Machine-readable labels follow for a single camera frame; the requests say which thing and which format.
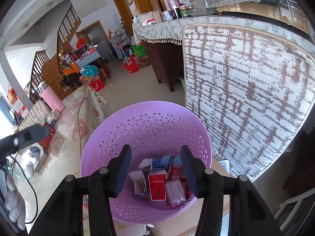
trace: teal plastic bag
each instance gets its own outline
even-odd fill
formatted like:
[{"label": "teal plastic bag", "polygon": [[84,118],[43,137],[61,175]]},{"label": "teal plastic bag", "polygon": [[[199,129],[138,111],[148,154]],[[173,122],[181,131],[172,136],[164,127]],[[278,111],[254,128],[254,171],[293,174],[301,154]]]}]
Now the teal plastic bag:
[{"label": "teal plastic bag", "polygon": [[83,76],[87,76],[87,77],[93,77],[93,76],[96,76],[98,74],[97,67],[93,66],[93,65],[86,65],[86,66],[82,67],[82,69],[80,71],[81,71],[81,74]]},{"label": "teal plastic bag", "polygon": [[137,57],[145,57],[147,56],[147,53],[146,53],[146,50],[145,50],[145,47],[144,45],[133,45],[132,46],[132,49],[134,51],[134,54],[137,56]]}]

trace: purple basket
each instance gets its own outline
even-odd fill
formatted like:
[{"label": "purple basket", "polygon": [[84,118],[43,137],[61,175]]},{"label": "purple basket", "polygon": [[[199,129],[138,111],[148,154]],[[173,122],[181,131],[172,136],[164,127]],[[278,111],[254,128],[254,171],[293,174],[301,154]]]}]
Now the purple basket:
[{"label": "purple basket", "polygon": [[[90,176],[106,167],[124,146],[132,148],[130,172],[145,158],[178,155],[188,145],[193,156],[211,166],[212,149],[206,128],[196,115],[183,106],[148,101],[128,106],[108,117],[88,140],[81,160],[81,176]],[[165,201],[142,199],[134,193],[129,176],[118,198],[110,199],[115,220],[130,223],[157,223],[179,215],[196,200],[192,196],[179,207],[167,206]]]}]

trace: tablecloth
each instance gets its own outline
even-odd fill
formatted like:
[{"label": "tablecloth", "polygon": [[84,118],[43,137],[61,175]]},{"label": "tablecloth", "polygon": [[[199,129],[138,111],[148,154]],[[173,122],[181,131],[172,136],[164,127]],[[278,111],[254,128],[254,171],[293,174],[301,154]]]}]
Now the tablecloth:
[{"label": "tablecloth", "polygon": [[99,57],[100,57],[100,54],[98,52],[93,52],[92,54],[86,56],[85,58],[77,60],[76,63],[78,65],[78,67],[81,69],[82,67],[97,60]]},{"label": "tablecloth", "polygon": [[[80,162],[84,147],[94,130],[111,114],[108,102],[85,85],[70,94],[63,102],[66,107],[56,123],[56,133],[48,148],[48,158],[39,173],[34,173],[30,179],[38,197],[38,213],[65,176],[72,174],[80,177]],[[27,148],[19,151],[16,158],[24,169],[29,161],[26,150]],[[15,166],[13,176],[26,203],[26,221],[31,221],[36,212],[34,193],[18,166]],[[115,228],[117,234],[121,236],[130,235],[128,234],[130,231],[134,236],[142,236],[145,232],[145,226],[139,224],[115,221]],[[89,236],[86,199],[83,204],[83,229],[84,235]]]},{"label": "tablecloth", "polygon": [[291,42],[304,48],[315,56],[315,45],[307,39],[295,34],[287,29],[246,18],[228,17],[228,16],[202,16],[194,18],[180,18],[172,21],[165,21],[150,26],[143,27],[140,23],[133,23],[132,29],[134,40],[140,43],[142,40],[150,43],[171,42],[178,45],[182,44],[182,33],[185,26],[193,23],[219,23],[236,26],[246,26],[258,30],[266,31],[271,34],[279,35]]}]

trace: metal screw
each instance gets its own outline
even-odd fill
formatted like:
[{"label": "metal screw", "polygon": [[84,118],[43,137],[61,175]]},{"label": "metal screw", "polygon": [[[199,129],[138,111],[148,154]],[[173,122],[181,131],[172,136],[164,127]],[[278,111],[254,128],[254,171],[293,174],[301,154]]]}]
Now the metal screw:
[{"label": "metal screw", "polygon": [[239,179],[242,180],[243,182],[246,182],[248,178],[245,175],[240,175]]},{"label": "metal screw", "polygon": [[204,170],[204,172],[206,172],[206,174],[208,174],[208,175],[211,175],[211,174],[213,174],[214,171],[213,171],[213,169],[207,168]]},{"label": "metal screw", "polygon": [[73,178],[74,178],[74,176],[73,175],[68,175],[68,176],[66,176],[66,181],[67,182],[70,182],[70,181],[72,181],[73,180]]},{"label": "metal screw", "polygon": [[108,168],[101,168],[99,170],[99,173],[101,173],[101,174],[106,174],[107,172],[108,172]]}]

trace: staircase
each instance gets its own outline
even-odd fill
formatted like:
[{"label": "staircase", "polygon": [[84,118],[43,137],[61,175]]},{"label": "staircase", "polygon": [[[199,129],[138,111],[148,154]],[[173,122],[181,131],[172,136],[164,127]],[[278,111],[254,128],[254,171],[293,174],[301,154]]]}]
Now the staircase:
[{"label": "staircase", "polygon": [[65,99],[73,92],[73,90],[65,92],[65,86],[61,87],[60,85],[63,78],[58,54],[66,54],[72,51],[70,41],[80,24],[80,18],[71,5],[58,29],[57,54],[49,59],[46,51],[35,53],[30,81],[30,100],[34,104],[39,99],[37,87],[41,81],[45,81],[49,84],[61,100]]}]

